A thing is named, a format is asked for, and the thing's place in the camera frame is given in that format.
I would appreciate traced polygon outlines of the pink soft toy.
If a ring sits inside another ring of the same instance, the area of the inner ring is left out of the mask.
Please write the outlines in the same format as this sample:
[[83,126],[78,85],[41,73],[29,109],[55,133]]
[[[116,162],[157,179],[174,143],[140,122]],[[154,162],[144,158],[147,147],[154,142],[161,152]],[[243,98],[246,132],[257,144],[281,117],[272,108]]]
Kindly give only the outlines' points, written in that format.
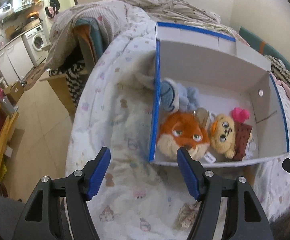
[[250,118],[250,112],[247,109],[235,107],[231,111],[231,116],[235,122],[244,123]]

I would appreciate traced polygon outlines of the teal cushion orange stripe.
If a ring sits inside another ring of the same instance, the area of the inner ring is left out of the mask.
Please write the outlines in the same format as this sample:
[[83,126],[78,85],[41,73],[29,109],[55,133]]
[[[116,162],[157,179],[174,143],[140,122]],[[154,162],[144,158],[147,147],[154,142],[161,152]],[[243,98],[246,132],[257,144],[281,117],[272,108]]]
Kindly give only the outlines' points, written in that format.
[[239,29],[239,35],[244,38],[246,42],[256,51],[262,55],[270,55],[282,60],[287,70],[290,71],[290,62],[279,53],[273,46],[263,41],[260,37],[249,31],[248,29],[241,27]]

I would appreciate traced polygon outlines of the white box blue edges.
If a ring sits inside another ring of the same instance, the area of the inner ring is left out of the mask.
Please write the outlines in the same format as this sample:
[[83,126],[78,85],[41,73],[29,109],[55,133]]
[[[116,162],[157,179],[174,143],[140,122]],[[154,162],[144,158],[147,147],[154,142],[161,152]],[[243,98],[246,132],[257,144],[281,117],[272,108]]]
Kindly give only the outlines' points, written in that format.
[[252,149],[242,161],[230,161],[211,152],[204,167],[238,167],[263,163],[289,153],[285,112],[270,62],[234,38],[187,25],[159,22],[156,34],[154,102],[148,161],[176,166],[157,148],[165,113],[160,98],[161,81],[170,78],[199,90],[199,105],[216,114],[247,109],[252,126]]

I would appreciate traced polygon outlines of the cardboard box on floor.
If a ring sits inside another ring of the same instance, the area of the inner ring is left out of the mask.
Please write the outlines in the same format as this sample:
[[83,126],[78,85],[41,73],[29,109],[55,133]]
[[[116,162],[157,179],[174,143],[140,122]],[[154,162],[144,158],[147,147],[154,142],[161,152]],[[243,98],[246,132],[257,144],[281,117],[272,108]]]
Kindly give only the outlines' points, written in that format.
[[9,85],[4,89],[4,93],[7,96],[10,103],[14,106],[20,100],[21,96],[24,93],[24,88],[20,81],[14,82],[12,85]]

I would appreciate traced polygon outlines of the orange fox plush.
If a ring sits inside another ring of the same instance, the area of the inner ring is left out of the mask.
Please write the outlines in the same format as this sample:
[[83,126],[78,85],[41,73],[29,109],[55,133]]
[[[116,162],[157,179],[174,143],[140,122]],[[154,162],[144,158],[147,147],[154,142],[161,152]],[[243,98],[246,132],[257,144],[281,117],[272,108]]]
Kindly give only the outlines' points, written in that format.
[[189,155],[200,160],[210,147],[205,128],[192,113],[176,112],[168,115],[160,124],[157,148],[171,160],[176,160],[177,151],[184,147]]

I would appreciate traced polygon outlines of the light blue plush toy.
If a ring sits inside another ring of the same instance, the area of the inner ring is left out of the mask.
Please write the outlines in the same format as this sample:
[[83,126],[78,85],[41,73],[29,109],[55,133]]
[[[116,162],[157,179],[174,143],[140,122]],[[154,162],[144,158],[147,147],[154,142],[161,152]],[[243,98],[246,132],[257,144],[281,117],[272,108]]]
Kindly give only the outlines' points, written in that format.
[[183,112],[190,113],[199,107],[199,90],[196,87],[185,87],[170,78],[160,82],[154,77],[141,73],[135,74],[136,79],[151,90],[159,89],[160,104],[168,113]]

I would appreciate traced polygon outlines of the floral white bedspread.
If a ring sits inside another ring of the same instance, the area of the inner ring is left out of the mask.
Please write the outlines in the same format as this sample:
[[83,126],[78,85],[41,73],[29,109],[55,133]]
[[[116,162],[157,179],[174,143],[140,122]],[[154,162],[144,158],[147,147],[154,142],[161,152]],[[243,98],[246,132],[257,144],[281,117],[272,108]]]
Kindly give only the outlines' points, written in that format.
[[[156,49],[156,22],[140,13],[106,48],[93,68],[76,110],[66,175],[94,159],[102,146],[111,150],[109,176],[88,202],[101,239],[186,239],[176,228],[180,208],[193,204],[177,167],[150,164],[149,141],[154,93],[134,73],[147,71]],[[282,100],[290,145],[290,100]],[[290,214],[290,174],[284,157],[256,165],[253,189],[270,223]]]

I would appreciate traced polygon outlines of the beige floral crumpled blanket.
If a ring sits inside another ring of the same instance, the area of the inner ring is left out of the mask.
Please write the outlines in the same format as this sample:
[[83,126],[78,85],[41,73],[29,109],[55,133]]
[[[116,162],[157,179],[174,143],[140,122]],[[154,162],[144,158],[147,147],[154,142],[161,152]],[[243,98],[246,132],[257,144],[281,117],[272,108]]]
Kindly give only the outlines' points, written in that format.
[[101,0],[75,5],[55,16],[49,32],[51,48],[46,59],[46,68],[59,68],[78,45],[78,39],[73,33],[77,20],[95,20],[103,41],[109,45],[127,28],[128,17],[136,13],[140,13],[145,19],[197,25],[233,38],[240,38],[236,30],[221,23],[218,14],[199,9],[184,0]]

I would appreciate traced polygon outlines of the white kitchen cabinet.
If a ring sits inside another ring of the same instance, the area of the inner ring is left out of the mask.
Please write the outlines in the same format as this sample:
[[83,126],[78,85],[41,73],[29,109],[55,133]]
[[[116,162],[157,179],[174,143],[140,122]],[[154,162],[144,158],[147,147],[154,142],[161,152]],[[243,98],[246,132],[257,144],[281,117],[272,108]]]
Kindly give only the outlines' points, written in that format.
[[21,37],[0,50],[0,71],[8,85],[23,81],[34,67]]

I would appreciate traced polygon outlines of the white washing machine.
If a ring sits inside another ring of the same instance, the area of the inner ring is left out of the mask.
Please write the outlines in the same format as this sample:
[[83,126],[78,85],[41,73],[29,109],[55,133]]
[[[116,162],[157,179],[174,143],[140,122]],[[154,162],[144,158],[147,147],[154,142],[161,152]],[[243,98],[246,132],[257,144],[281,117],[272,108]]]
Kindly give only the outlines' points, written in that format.
[[34,65],[37,67],[48,56],[48,51],[43,50],[47,45],[42,24],[39,24],[22,35],[22,40],[27,53]]

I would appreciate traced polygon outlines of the striped knit blanket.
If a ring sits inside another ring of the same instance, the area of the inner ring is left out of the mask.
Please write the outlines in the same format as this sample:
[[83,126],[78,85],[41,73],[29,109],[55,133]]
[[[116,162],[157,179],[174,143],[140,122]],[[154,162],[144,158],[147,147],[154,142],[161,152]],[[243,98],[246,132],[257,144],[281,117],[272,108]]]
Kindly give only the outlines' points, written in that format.
[[271,72],[276,79],[283,81],[290,88],[290,71],[287,70],[283,61],[271,55],[265,55],[271,61]]

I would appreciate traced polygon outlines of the black white zigzag cloth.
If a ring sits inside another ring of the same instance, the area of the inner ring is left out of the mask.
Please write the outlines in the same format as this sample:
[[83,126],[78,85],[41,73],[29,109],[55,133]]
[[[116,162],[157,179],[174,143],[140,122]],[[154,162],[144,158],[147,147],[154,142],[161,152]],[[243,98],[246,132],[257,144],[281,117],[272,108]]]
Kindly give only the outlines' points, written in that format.
[[79,74],[84,69],[85,64],[78,61],[76,63],[64,63],[56,70],[49,71],[49,76],[59,76],[61,74],[65,74],[66,84],[75,107],[78,106],[80,96],[84,88],[83,81]]

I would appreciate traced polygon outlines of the grey beige fuzzy scrunchie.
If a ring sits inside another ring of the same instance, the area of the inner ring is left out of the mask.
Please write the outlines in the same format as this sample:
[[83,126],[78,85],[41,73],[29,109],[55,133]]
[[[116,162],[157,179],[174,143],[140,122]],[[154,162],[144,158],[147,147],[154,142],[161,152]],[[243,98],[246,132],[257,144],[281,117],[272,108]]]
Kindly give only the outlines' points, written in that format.
[[180,230],[190,229],[194,224],[200,208],[200,203],[195,202],[193,204],[185,203],[178,213],[176,219],[176,228]]

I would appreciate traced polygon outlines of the white microwave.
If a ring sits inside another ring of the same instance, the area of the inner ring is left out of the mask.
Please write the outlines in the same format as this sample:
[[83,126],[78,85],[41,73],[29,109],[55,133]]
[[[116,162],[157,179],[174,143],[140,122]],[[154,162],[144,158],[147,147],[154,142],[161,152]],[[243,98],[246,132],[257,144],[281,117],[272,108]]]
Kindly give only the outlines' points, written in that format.
[[12,5],[10,3],[7,3],[5,5],[3,5],[1,8],[0,8],[0,11],[2,13],[8,13],[12,10]]

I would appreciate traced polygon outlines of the yellow bear plush brown outfit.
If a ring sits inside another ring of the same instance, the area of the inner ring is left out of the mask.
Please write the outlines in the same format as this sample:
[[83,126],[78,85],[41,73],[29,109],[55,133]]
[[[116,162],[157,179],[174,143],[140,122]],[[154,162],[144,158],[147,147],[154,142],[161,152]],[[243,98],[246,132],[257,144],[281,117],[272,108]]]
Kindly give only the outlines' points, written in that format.
[[227,159],[242,161],[252,138],[252,126],[234,121],[225,114],[218,114],[210,125],[211,147]]

